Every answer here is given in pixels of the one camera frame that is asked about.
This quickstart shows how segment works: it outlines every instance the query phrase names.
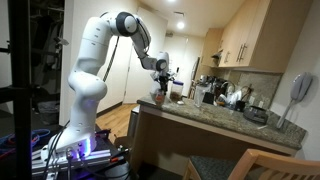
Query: chair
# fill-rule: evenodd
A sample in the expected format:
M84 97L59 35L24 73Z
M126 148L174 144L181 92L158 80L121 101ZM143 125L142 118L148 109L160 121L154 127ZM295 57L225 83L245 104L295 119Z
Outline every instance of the chair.
M254 167L259 180L312 180L320 175L320 161L300 160L255 149L248 149L236 162L191 156L183 180L252 179L248 176Z

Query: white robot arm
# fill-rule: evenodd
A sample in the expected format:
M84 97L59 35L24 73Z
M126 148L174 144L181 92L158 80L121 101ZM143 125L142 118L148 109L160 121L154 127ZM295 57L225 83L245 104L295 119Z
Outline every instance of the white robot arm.
M67 149L74 157L79 157L79 154L85 157L96 147L97 107L107 93L107 86L97 73L105 63L112 36L131 37L142 67L157 71L159 77L155 80L164 93L167 91L169 55L166 52L160 52L157 58L147 55L151 37L138 16L120 12L90 18L83 32L78 59L68 78L76 98L71 108L70 124L55 147L55 157L65 158ZM54 139L51 138L47 149L52 149ZM41 156L42 159L48 157L47 153Z

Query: ceiling light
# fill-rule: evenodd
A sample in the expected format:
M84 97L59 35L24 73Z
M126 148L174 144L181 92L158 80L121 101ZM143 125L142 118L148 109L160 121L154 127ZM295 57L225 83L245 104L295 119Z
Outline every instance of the ceiling light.
M177 27L179 28L179 29L183 29L184 28L184 22L178 22L178 24L177 24Z

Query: kitchen cabinet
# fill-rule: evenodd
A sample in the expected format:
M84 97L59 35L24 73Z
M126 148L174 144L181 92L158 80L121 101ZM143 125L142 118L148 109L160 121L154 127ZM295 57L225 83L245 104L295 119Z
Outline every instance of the kitchen cabinet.
M211 56L216 53L220 46L223 29L210 28L206 34L202 49L201 65L217 67L217 61Z
M312 0L246 0L225 27L219 67L283 73Z

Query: chair back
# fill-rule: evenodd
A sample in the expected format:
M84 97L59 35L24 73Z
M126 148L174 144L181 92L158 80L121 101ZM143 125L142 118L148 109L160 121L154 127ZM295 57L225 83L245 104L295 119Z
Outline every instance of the chair back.
M263 167L259 180L311 180L320 175L320 161L308 161L248 149L229 176L229 180L245 179L254 165Z

